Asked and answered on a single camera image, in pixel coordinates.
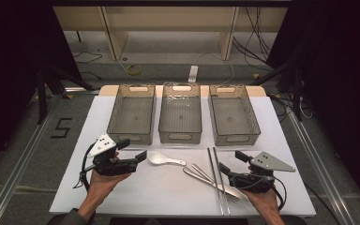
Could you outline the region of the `dark curtain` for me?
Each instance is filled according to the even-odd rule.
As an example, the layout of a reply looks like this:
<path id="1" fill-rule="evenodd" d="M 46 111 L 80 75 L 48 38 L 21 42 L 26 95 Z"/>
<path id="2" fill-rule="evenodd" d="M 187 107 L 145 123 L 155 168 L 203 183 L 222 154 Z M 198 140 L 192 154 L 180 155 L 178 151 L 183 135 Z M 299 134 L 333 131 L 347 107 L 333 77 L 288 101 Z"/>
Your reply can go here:
<path id="1" fill-rule="evenodd" d="M 268 62 L 276 68 L 290 58 L 322 9 L 329 20 L 314 38 L 303 93 L 360 188 L 360 0 L 292 0 Z"/>
<path id="2" fill-rule="evenodd" d="M 79 79 L 53 6 L 0 0 L 0 151 L 38 85 L 38 74 L 58 68 Z"/>

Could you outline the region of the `wooden shelf unit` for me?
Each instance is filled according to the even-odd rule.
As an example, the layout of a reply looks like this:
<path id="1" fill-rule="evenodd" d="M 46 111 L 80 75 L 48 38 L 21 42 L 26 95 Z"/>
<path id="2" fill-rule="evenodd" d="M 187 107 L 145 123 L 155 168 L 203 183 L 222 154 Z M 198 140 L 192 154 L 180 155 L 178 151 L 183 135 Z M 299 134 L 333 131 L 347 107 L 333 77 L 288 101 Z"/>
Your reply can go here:
<path id="1" fill-rule="evenodd" d="M 261 31 L 280 29 L 285 7 L 55 7 L 64 31 L 103 31 L 117 60 L 130 31 L 217 32 L 221 57 L 227 60 L 235 32 L 250 32 L 250 19 Z"/>

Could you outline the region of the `black metal stand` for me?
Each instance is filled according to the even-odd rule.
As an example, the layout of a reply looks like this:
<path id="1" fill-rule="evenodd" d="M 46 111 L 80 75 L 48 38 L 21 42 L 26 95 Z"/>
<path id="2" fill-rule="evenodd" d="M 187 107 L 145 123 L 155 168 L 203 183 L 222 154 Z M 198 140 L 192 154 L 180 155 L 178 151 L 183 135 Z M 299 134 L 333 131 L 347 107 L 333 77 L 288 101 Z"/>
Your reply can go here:
<path id="1" fill-rule="evenodd" d="M 39 124 L 43 122 L 48 112 L 45 87 L 48 87 L 54 95 L 63 95 L 66 89 L 61 83 L 62 80 L 68 80 L 88 91 L 94 90 L 91 84 L 84 82 L 81 78 L 76 78 L 74 75 L 69 74 L 59 67 L 43 67 L 37 75 Z"/>
<path id="2" fill-rule="evenodd" d="M 301 64 L 296 59 L 289 59 L 282 66 L 269 72 L 262 78 L 254 81 L 251 85 L 261 85 L 267 81 L 274 79 L 276 76 L 280 76 L 277 84 L 277 90 L 279 92 L 292 91 L 292 111 L 296 118 L 301 121 L 301 109 L 300 109 L 300 97 L 302 94 L 302 76 L 301 76 Z"/>

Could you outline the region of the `white table sheet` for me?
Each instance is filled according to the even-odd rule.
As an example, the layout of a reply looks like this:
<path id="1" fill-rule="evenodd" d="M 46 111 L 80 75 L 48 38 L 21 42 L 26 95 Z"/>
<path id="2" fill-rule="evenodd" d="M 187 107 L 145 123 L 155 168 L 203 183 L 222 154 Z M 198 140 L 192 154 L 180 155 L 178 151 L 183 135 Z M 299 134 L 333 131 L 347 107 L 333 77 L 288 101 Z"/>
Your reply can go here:
<path id="1" fill-rule="evenodd" d="M 83 201 L 86 191 L 76 187 L 85 151 L 103 134 L 108 126 L 113 109 L 113 97 L 94 98 L 87 114 L 81 135 L 68 163 L 67 170 L 52 201 L 50 212 L 66 213 L 77 208 Z M 119 152 L 120 158 L 134 158 L 142 151 L 157 151 L 169 157 L 183 159 L 188 166 L 197 164 L 212 176 L 207 148 L 213 154 L 215 142 L 211 126 L 208 98 L 201 100 L 202 138 L 197 145 L 171 145 L 160 142 L 159 135 L 154 135 L 154 142 L 145 146 L 130 146 Z M 256 114 L 261 135 L 252 146 L 241 146 L 239 149 L 250 156 L 265 151 L 280 160 L 295 166 L 293 155 L 280 127 L 277 115 L 269 97 L 254 97 L 251 100 Z M 236 173 L 245 173 L 248 165 L 234 156 L 235 146 L 216 147 L 219 162 Z M 228 197 L 231 217 L 251 217 L 257 214 L 253 206 L 245 199 Z M 183 172 L 179 165 L 154 165 L 144 161 L 138 165 L 137 171 L 121 182 L 97 209 L 100 214 L 116 217 L 222 217 L 218 194 L 214 187 Z"/>

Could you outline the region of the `person's right hand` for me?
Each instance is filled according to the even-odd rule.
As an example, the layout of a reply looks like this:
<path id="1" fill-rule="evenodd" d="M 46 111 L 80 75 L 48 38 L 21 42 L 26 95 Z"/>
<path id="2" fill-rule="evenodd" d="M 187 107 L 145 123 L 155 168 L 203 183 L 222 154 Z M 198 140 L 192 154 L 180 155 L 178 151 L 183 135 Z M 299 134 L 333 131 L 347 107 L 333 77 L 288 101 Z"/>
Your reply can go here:
<path id="1" fill-rule="evenodd" d="M 276 193 L 270 189 L 265 193 L 253 193 L 243 190 L 249 201 L 263 218 L 267 215 L 279 215 Z"/>

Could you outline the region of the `white plastic spoon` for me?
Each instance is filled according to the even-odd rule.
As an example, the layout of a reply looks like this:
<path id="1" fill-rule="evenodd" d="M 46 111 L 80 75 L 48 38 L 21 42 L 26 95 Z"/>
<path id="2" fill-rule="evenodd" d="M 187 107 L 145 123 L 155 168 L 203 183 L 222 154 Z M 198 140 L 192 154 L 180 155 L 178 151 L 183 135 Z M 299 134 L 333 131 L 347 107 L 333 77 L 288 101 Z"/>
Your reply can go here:
<path id="1" fill-rule="evenodd" d="M 157 165 L 168 164 L 168 163 L 177 164 L 177 165 L 181 165 L 181 166 L 187 165 L 187 163 L 184 160 L 165 157 L 158 152 L 149 151 L 147 153 L 147 157 L 151 163 L 157 164 Z"/>

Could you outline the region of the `aluminium rail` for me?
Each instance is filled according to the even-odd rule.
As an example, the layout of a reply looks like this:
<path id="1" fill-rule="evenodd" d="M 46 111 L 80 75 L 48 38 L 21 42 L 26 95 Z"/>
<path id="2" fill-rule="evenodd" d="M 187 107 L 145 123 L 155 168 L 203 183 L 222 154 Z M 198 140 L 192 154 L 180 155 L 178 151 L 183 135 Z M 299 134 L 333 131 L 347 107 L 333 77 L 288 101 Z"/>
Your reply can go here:
<path id="1" fill-rule="evenodd" d="M 354 219 L 349 211 L 349 208 L 342 198 L 338 188 L 326 169 L 322 158 L 319 156 L 312 140 L 310 139 L 303 123 L 298 120 L 293 112 L 290 112 L 289 118 L 292 125 L 304 146 L 307 156 L 322 184 L 322 188 L 331 203 L 334 213 L 341 225 L 354 225 Z"/>
<path id="2" fill-rule="evenodd" d="M 16 164 L 14 168 L 11 170 L 6 182 L 3 186 L 0 187 L 0 219 L 3 216 L 8 203 L 15 192 L 16 187 L 18 186 L 26 167 L 29 164 L 32 156 L 34 155 L 38 144 L 42 138 L 46 127 L 48 126 L 53 111 L 57 104 L 61 100 L 61 96 L 53 96 L 48 105 L 48 110 L 45 117 L 41 120 L 39 124 L 37 124 L 34 129 L 31 138 L 29 139 L 27 145 L 22 150 L 21 156 L 16 160 Z"/>

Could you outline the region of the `person's left hand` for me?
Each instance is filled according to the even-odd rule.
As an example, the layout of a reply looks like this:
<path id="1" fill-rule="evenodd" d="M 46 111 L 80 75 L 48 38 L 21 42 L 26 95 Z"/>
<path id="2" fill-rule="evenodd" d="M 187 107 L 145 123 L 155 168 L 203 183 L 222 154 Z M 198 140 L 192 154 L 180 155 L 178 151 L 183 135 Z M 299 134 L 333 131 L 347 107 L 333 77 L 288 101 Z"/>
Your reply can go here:
<path id="1" fill-rule="evenodd" d="M 114 176 L 101 175 L 92 171 L 91 182 L 87 191 L 86 200 L 100 205 L 109 196 L 113 189 L 123 180 L 130 177 L 130 173 Z"/>

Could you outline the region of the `smoky clear plastic bin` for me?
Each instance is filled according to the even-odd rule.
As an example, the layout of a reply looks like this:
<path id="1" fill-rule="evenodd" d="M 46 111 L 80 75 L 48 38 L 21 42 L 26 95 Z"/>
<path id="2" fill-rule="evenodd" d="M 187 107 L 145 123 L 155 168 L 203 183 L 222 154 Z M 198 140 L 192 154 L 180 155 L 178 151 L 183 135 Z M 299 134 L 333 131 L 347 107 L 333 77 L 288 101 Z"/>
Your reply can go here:
<path id="1" fill-rule="evenodd" d="M 210 85 L 208 104 L 216 146 L 255 144 L 261 129 L 243 84 Z"/>
<path id="2" fill-rule="evenodd" d="M 153 141 L 156 87 L 153 84 L 121 84 L 117 90 L 106 132 L 119 143 L 150 145 Z"/>
<path id="3" fill-rule="evenodd" d="M 160 142 L 199 144 L 202 132 L 200 86 L 196 83 L 165 83 L 158 124 Z"/>

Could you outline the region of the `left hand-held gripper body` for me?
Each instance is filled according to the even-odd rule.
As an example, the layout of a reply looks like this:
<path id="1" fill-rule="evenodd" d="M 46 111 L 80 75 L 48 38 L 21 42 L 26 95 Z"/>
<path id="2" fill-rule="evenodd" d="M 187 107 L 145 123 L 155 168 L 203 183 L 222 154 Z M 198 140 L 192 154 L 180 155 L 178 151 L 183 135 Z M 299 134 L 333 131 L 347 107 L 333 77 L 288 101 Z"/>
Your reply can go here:
<path id="1" fill-rule="evenodd" d="M 138 162 L 135 158 L 118 159 L 115 156 L 116 144 L 108 134 L 102 134 L 86 151 L 86 156 L 93 159 L 93 165 L 86 170 L 95 170 L 106 176 L 135 173 Z"/>

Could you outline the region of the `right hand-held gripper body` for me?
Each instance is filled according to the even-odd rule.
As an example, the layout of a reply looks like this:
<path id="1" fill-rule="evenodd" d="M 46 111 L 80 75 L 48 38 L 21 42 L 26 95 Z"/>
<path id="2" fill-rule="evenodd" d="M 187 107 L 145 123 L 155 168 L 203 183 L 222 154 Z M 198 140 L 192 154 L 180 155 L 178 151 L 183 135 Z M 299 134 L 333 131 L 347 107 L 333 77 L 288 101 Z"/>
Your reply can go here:
<path id="1" fill-rule="evenodd" d="M 274 176 L 274 171 L 295 172 L 294 167 L 267 152 L 261 152 L 256 157 L 250 157 L 251 160 L 248 162 L 250 172 L 239 173 L 231 171 L 227 175 L 231 187 L 253 193 L 265 193 L 275 183 L 276 177 Z"/>

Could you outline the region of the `white power strip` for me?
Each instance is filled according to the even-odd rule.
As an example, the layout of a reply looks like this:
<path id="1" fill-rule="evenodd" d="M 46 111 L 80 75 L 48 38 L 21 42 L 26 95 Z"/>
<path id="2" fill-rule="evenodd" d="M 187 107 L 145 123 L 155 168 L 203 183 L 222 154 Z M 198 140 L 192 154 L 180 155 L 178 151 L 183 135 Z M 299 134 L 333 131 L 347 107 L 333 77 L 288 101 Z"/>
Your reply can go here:
<path id="1" fill-rule="evenodd" d="M 197 75 L 198 75 L 198 66 L 191 66 L 190 67 L 190 71 L 189 71 L 189 75 L 188 75 L 188 81 L 190 83 L 195 83 L 197 80 Z"/>

